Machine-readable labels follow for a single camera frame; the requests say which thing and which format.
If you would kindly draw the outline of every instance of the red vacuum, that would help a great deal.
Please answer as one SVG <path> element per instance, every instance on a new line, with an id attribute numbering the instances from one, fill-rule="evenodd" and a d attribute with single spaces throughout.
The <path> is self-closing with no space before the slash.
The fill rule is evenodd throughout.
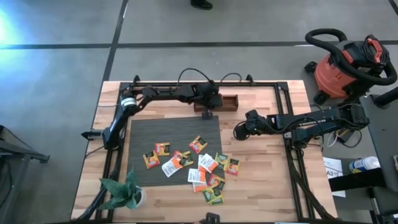
<path id="1" fill-rule="evenodd" d="M 314 38 L 322 34 L 337 37 L 339 43 L 333 45 Z M 388 50 L 373 35 L 364 41 L 352 41 L 340 30 L 316 29 L 307 33 L 305 40 L 330 52 L 318 63 L 310 62 L 304 68 L 314 73 L 319 91 L 313 100 L 319 105 L 329 98 L 356 101 L 374 85 L 386 86 L 397 81 Z M 383 71 L 386 78 L 380 77 Z"/>

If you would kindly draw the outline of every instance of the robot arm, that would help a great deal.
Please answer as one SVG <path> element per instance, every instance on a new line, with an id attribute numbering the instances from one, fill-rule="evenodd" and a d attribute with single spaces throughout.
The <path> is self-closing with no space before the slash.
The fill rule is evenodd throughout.
<path id="1" fill-rule="evenodd" d="M 311 138 L 330 133 L 341 128 L 360 130 L 369 124 L 364 110 L 359 105 L 330 107 L 327 110 L 291 115 L 276 114 L 266 117 L 256 110 L 246 113 L 246 120 L 234 128 L 237 140 L 246 140 L 250 135 L 291 133 L 295 148 L 306 148 Z"/>
<path id="2" fill-rule="evenodd" d="M 121 131 L 129 117 L 142 111 L 148 103 L 154 100 L 178 100 L 188 104 L 198 103 L 208 109 L 222 106 L 222 97 L 218 93 L 218 86 L 212 80 L 176 88 L 147 86 L 137 90 L 134 88 L 134 84 L 128 85 L 121 90 L 119 105 L 111 126 L 105 128 L 102 133 L 105 149 L 117 149 L 121 144 Z"/>

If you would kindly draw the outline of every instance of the potted plant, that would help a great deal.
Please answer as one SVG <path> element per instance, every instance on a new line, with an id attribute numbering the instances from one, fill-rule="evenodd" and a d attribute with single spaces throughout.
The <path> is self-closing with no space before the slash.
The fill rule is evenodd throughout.
<path id="1" fill-rule="evenodd" d="M 128 173 L 124 184 L 111 179 L 100 179 L 100 181 L 113 197 L 100 205 L 97 208 L 98 210 L 109 210 L 123 206 L 133 209 L 140 207 L 145 202 L 145 191 L 137 186 L 137 179 L 133 170 Z"/>

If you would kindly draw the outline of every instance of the wooden tabletop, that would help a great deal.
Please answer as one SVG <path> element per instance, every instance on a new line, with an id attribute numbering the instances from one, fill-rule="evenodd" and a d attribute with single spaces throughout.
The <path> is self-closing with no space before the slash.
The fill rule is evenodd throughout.
<path id="1" fill-rule="evenodd" d="M 287 82 L 294 114 L 310 112 L 303 81 Z M 119 84 L 120 82 L 104 82 L 98 104 L 115 105 Z M 226 185 L 222 192 L 224 204 L 208 205 L 203 194 L 194 193 L 190 184 L 144 187 L 147 192 L 146 204 L 136 210 L 126 207 L 115 209 L 114 222 L 197 222 L 205 217 L 206 212 L 219 214 L 222 222 L 297 221 L 282 136 L 251 136 L 246 141 L 237 141 L 232 135 L 235 125 L 245 120 L 244 114 L 249 110 L 256 109 L 262 116 L 278 113 L 274 89 L 271 87 L 220 87 L 220 92 L 225 95 L 238 95 L 239 98 L 237 112 L 214 112 L 220 119 L 223 153 L 241 161 L 238 176 L 226 174 Z M 93 128 L 108 127 L 113 116 L 114 108 L 98 107 Z M 130 119 L 189 116 L 201 116 L 201 113 L 195 113 L 193 105 L 179 101 L 153 101 Z M 126 136 L 119 178 L 121 182 L 127 174 L 129 129 Z M 102 144 L 102 140 L 90 142 L 87 152 Z M 106 151 L 102 149 L 85 159 L 72 218 L 81 215 L 98 193 L 100 189 L 98 179 L 102 177 L 105 157 Z M 335 204 L 320 148 L 308 146 L 305 149 L 304 161 L 311 191 L 326 210 L 336 217 Z M 306 216 L 303 193 L 301 191 L 300 193 Z"/>

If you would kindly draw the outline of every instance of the black hose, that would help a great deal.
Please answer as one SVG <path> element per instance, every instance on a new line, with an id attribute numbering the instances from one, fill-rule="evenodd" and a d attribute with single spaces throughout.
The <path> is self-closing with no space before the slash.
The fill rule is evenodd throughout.
<path id="1" fill-rule="evenodd" d="M 355 69 L 344 57 L 343 53 L 339 48 L 334 46 L 333 44 L 329 42 L 325 42 L 322 40 L 318 40 L 313 38 L 313 36 L 316 35 L 322 35 L 322 34 L 330 34 L 334 35 L 339 39 L 339 41 L 346 40 L 347 37 L 345 34 L 336 29 L 316 29 L 313 31 L 310 31 L 305 35 L 305 40 L 314 46 L 320 47 L 322 49 L 325 49 L 331 53 L 331 55 L 337 59 L 336 63 L 337 65 L 346 71 L 349 75 L 352 75 L 353 77 L 360 79 L 360 80 L 366 80 L 368 82 L 371 82 L 374 85 L 391 85 L 394 82 L 397 81 L 397 72 L 395 71 L 394 67 L 392 66 L 391 62 L 388 61 L 386 66 L 384 67 L 384 71 L 386 73 L 387 78 L 381 78 L 381 77 L 374 77 L 372 75 L 369 75 L 367 73 L 361 72 L 357 69 Z"/>

